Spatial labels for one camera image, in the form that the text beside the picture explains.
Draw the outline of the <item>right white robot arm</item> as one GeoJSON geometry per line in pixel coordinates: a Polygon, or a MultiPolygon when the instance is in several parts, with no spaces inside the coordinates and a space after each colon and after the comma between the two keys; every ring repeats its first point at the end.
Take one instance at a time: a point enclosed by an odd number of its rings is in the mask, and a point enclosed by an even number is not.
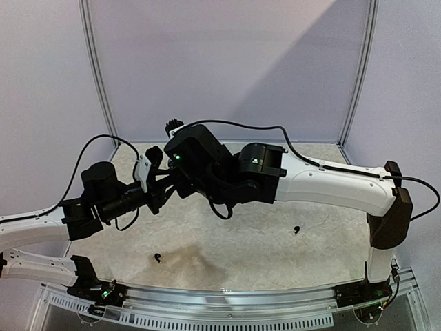
{"type": "Polygon", "coordinates": [[[165,154],[178,173],[178,193],[202,194],[212,208],[239,203],[305,201],[362,211],[370,249],[365,279],[356,286],[363,301],[382,291],[393,250],[407,236],[413,203],[394,162],[360,168],[309,159],[280,146],[251,143],[232,154],[203,124],[173,119],[165,127],[165,154]]]}

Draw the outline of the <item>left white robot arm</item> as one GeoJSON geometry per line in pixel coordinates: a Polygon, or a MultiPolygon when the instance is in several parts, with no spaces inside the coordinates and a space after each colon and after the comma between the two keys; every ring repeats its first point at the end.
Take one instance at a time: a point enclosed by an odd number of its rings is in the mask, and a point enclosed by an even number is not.
{"type": "Polygon", "coordinates": [[[47,241],[78,241],[103,230],[104,225],[142,206],[156,214],[172,191],[163,180],[167,170],[160,164],[163,153],[157,146],[140,154],[130,184],[118,180],[109,161],[100,161],[82,171],[83,194],[62,201],[53,211],[1,221],[1,278],[32,279],[76,288],[87,299],[102,294],[102,283],[87,257],[73,255],[58,259],[25,253],[22,246],[47,241]]]}

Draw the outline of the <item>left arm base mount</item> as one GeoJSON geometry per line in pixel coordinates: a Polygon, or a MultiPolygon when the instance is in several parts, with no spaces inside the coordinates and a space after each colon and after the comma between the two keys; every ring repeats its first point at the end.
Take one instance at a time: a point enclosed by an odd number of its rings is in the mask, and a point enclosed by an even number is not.
{"type": "Polygon", "coordinates": [[[88,314],[103,317],[107,307],[122,308],[127,296],[127,287],[113,281],[100,280],[87,257],[72,255],[76,268],[76,281],[67,287],[70,296],[91,301],[88,314]]]}

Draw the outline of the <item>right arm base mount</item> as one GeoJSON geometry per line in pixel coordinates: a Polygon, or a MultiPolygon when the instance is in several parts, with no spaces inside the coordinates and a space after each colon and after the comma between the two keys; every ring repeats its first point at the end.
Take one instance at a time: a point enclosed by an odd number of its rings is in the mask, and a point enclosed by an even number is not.
{"type": "Polygon", "coordinates": [[[396,298],[400,283],[399,267],[395,259],[390,266],[391,275],[386,281],[370,282],[367,278],[367,265],[365,265],[364,279],[334,286],[337,307],[343,308],[387,297],[387,301],[379,307],[379,310],[384,310],[396,298]]]}

